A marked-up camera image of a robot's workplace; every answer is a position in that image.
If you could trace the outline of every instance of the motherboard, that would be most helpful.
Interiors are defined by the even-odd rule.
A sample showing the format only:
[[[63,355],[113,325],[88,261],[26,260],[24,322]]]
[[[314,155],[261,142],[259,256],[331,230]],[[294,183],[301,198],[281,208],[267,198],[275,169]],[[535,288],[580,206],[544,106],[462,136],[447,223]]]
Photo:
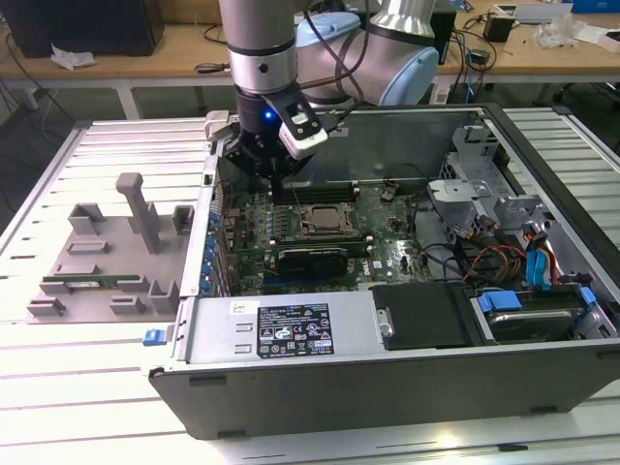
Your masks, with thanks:
[[[377,184],[353,191],[347,199],[292,190],[279,204],[268,192],[229,194],[221,234],[231,295],[431,281],[407,225],[412,196]]]

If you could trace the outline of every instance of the blue cable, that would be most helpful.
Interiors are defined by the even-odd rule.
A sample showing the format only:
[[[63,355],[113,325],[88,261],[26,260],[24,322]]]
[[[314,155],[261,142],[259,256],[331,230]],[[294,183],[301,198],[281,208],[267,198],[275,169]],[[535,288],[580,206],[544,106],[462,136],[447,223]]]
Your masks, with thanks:
[[[474,63],[472,61],[472,51],[468,48],[465,47],[465,49],[467,50],[467,58],[469,61],[469,67],[471,67]],[[474,91],[472,90],[472,74],[468,73],[467,74],[467,96],[465,97],[465,103],[469,104],[469,99],[470,97],[474,96]]]

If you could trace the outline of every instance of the warning label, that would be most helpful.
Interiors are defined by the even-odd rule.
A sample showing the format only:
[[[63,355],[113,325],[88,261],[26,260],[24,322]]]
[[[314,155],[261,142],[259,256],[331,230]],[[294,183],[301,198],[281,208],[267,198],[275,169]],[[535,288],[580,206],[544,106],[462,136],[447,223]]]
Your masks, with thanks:
[[[257,354],[261,358],[334,353],[326,303],[260,307]]]

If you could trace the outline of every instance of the metal table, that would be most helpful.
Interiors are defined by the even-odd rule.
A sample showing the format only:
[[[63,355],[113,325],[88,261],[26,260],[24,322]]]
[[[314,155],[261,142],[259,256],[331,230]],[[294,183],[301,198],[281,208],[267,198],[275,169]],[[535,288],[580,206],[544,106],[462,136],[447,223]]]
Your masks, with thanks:
[[[567,176],[565,182],[582,202],[596,195],[595,218],[613,236],[620,224],[620,203],[614,197],[620,169],[610,152],[570,116],[550,109],[509,115],[550,164],[563,164],[556,171]],[[208,443],[185,433],[140,371],[168,351],[140,343],[147,329],[165,324],[22,324],[26,301],[71,230],[65,218],[74,203],[97,202],[104,215],[128,215],[114,189],[122,171],[143,174],[144,196],[162,213],[195,201],[206,144],[202,123],[100,122],[73,130],[1,237],[2,463],[66,464],[77,457],[106,464],[151,457],[208,464],[620,461],[620,382],[569,414]],[[571,174],[571,161],[579,161],[579,173]],[[518,178],[517,168],[513,171]],[[596,194],[579,191],[584,188],[597,189]]]

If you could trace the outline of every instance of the green circuit board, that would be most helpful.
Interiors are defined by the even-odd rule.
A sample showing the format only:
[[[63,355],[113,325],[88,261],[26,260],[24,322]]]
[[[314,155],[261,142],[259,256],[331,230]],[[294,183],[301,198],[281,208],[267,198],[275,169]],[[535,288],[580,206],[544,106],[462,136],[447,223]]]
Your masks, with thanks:
[[[236,195],[225,213],[225,234],[234,257],[232,294],[357,291],[376,283],[431,281],[407,232],[409,196],[381,202],[382,192],[381,186],[360,186],[355,202],[310,205],[273,205],[263,193]],[[313,235],[309,230],[314,224],[304,222],[305,217],[330,226],[315,228]],[[325,281],[284,280],[278,275],[279,252],[325,247],[347,250],[346,275]],[[403,257],[406,267],[401,262]]]

